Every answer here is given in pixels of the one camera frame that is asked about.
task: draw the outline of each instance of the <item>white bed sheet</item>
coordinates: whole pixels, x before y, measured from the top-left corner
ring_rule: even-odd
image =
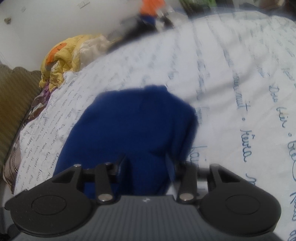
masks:
[[[15,194],[50,178],[83,111],[103,91],[166,85],[200,123],[188,160],[219,163],[273,194],[276,233],[296,237],[296,25],[258,12],[212,15],[68,72],[21,133]]]

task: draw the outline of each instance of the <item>orange object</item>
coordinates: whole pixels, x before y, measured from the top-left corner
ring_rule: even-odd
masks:
[[[46,62],[45,62],[45,64],[46,65],[49,65],[50,63],[52,63],[53,61],[54,61],[54,55],[57,53],[57,52],[59,52],[63,47],[65,47],[67,45],[67,43],[61,43],[61,44],[59,44],[58,46],[56,46],[55,48],[53,48],[51,51],[50,51],[50,53],[49,53],[49,55],[48,55],[48,57],[47,57],[47,59],[46,59]]]
[[[140,14],[156,17],[156,10],[162,8],[164,5],[164,0],[143,0],[143,5],[140,9]]]

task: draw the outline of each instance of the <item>folded blue fabric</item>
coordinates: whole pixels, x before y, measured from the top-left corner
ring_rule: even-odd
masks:
[[[168,172],[173,172],[165,157],[185,161],[196,128],[195,110],[164,86],[105,92],[74,125],[54,175],[77,163],[94,168],[125,154],[128,177],[113,185],[113,192],[163,194],[170,183]],[[87,183],[84,193],[94,198],[94,184]]]

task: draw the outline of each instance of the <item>corrugated brown surface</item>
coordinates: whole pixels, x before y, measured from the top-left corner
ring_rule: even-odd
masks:
[[[41,91],[40,79],[40,71],[0,65],[0,171],[23,118]]]

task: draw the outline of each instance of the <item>yellow cartoon blanket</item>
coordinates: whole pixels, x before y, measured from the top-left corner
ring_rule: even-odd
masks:
[[[110,46],[111,42],[101,34],[79,35],[58,43],[42,62],[39,86],[44,88],[49,82],[49,91],[52,92],[64,82],[63,73],[79,71],[81,67],[105,54]]]

